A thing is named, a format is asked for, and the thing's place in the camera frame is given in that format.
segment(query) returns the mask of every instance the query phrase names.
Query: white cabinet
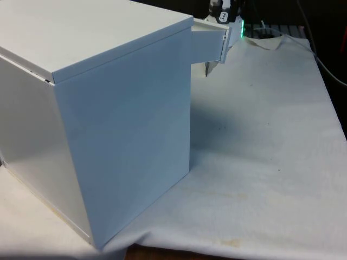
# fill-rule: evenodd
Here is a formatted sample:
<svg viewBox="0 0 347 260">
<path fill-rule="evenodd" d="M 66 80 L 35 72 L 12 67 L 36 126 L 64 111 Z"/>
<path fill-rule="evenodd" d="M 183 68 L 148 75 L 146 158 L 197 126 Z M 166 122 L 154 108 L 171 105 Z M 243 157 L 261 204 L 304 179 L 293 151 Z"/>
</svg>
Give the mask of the white cabinet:
<svg viewBox="0 0 347 260">
<path fill-rule="evenodd" d="M 189 172 L 193 18 L 1 0 L 0 24 L 5 165 L 101 247 Z"/>
</svg>

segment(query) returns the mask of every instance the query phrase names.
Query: stain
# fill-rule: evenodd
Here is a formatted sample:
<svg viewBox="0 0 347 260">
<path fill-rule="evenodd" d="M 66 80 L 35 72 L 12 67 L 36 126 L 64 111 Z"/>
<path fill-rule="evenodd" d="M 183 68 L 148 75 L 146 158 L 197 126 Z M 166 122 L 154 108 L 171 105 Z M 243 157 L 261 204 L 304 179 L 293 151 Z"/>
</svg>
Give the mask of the stain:
<svg viewBox="0 0 347 260">
<path fill-rule="evenodd" d="M 232 246 L 234 248 L 239 248 L 241 246 L 241 240 L 240 239 L 221 240 L 221 244 Z"/>
</svg>

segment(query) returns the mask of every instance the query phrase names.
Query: open drawer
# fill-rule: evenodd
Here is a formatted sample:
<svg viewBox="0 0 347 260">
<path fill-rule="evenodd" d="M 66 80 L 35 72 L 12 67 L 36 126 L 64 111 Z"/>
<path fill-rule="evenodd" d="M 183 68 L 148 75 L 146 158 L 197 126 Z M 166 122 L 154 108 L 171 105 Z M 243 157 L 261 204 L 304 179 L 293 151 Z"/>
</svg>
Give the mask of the open drawer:
<svg viewBox="0 0 347 260">
<path fill-rule="evenodd" d="M 224 63 L 228 51 L 231 28 L 194 18 L 191 63 L 219 61 Z"/>
</svg>

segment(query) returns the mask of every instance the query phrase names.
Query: white cloth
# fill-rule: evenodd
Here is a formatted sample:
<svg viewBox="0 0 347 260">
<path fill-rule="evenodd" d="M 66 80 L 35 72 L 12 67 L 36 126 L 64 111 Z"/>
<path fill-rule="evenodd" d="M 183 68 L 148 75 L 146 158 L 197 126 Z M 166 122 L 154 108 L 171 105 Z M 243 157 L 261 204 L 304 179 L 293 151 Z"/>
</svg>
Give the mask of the white cloth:
<svg viewBox="0 0 347 260">
<path fill-rule="evenodd" d="M 190 173 L 104 252 L 346 259 L 347 144 L 313 55 L 241 40 L 207 78 L 193 67 L 191 95 Z M 4 168 L 0 198 L 0 254 L 93 252 Z"/>
</svg>

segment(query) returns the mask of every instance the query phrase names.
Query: black cable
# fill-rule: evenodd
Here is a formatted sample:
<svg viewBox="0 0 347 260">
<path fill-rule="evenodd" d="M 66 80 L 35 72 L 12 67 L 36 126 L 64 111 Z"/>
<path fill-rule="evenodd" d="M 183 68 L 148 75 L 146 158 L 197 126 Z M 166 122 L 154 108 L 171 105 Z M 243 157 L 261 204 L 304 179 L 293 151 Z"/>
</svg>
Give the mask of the black cable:
<svg viewBox="0 0 347 260">
<path fill-rule="evenodd" d="M 300 4 L 300 0 L 297 0 L 297 5 L 298 5 L 298 7 L 300 9 L 301 15 L 303 16 L 303 19 L 304 19 L 304 22 L 305 22 L 305 27 L 306 27 L 307 31 L 309 32 L 309 36 L 310 36 L 311 44 L 312 44 L 312 50 L 317 55 L 317 49 L 316 49 L 316 45 L 314 43 L 311 27 L 310 27 L 309 21 L 307 20 L 307 17 L 305 15 L 303 7 Z"/>
</svg>

